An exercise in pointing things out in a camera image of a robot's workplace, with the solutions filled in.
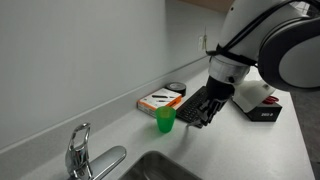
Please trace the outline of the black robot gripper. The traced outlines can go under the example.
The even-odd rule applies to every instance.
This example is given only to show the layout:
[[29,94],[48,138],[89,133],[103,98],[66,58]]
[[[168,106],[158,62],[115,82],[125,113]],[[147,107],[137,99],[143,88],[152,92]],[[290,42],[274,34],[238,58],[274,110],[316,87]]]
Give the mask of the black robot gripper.
[[197,107],[197,114],[200,117],[200,121],[196,121],[195,127],[200,129],[211,123],[215,114],[219,112],[232,97],[235,88],[231,84],[226,84],[209,77],[206,90],[208,94],[206,101]]

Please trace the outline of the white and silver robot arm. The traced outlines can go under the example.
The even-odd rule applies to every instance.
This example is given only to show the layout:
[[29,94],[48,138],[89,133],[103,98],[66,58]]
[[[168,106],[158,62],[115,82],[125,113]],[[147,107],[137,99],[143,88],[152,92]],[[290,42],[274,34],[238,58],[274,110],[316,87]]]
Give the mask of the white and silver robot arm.
[[211,123],[231,100],[248,113],[275,90],[320,90],[320,17],[292,6],[319,0],[235,0],[209,51],[207,97],[193,126]]

